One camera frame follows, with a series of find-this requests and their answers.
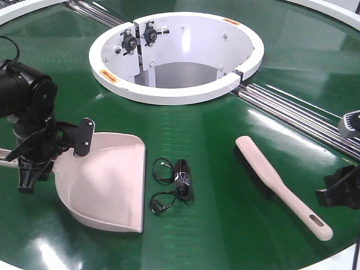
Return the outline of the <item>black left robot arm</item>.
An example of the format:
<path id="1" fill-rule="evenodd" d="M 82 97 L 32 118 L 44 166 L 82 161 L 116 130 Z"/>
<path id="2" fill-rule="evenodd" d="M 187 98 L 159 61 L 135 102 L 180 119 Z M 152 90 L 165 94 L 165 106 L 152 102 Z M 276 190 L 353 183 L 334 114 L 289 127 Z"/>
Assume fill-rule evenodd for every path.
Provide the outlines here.
<path id="1" fill-rule="evenodd" d="M 1 62 L 1 117 L 12 123 L 13 150 L 1 151 L 1 162 L 19 169 L 19 192 L 31 194 L 46 181 L 54 160 L 73 149 L 84 157 L 91 149 L 95 123 L 84 118 L 75 125 L 55 118 L 58 87 L 51 77 L 15 60 Z"/>

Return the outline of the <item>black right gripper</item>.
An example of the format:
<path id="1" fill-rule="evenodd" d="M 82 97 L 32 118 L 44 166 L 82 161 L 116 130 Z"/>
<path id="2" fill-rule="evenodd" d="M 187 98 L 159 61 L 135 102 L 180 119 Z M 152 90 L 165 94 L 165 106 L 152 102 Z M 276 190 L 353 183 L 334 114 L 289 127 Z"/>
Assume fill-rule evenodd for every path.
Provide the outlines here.
<path id="1" fill-rule="evenodd" d="M 322 207 L 345 206 L 359 209 L 359 165 L 348 165 L 325 176 L 325 189 L 316 190 Z"/>

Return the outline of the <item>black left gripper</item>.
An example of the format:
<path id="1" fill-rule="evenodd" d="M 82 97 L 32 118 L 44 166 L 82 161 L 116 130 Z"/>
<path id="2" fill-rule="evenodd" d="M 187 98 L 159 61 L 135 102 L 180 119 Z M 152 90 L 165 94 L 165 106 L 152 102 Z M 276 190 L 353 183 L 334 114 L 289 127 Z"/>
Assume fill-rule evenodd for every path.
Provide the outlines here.
<path id="1" fill-rule="evenodd" d="M 52 112 L 43 120 L 34 120 L 28 113 L 11 114 L 6 119 L 13 124 L 17 146 L 6 151 L 5 161 L 18 160 L 21 194 L 32 194 L 38 181 L 47 181 L 52 160 L 69 148 L 75 157 L 86 156 L 91 149 L 95 123 L 84 118 L 79 125 L 58 121 Z"/>

